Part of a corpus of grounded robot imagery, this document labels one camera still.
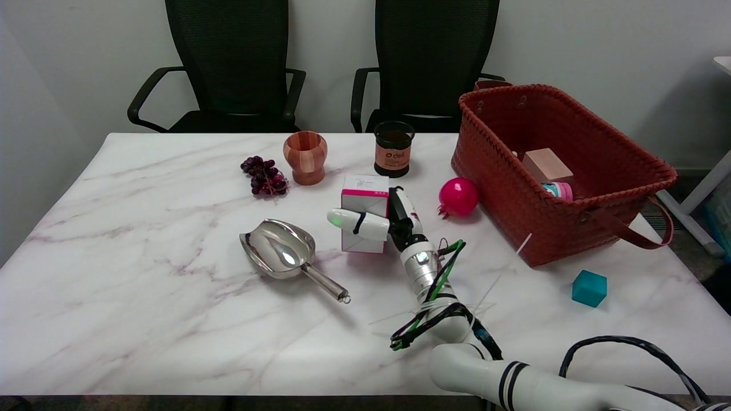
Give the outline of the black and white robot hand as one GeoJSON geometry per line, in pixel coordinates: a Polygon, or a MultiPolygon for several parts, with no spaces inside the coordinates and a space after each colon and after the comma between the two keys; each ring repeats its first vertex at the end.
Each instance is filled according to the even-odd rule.
{"type": "Polygon", "coordinates": [[[343,189],[340,207],[327,213],[327,221],[340,229],[345,252],[381,254],[392,235],[404,242],[423,234],[417,211],[400,186],[386,191],[343,189]]]}

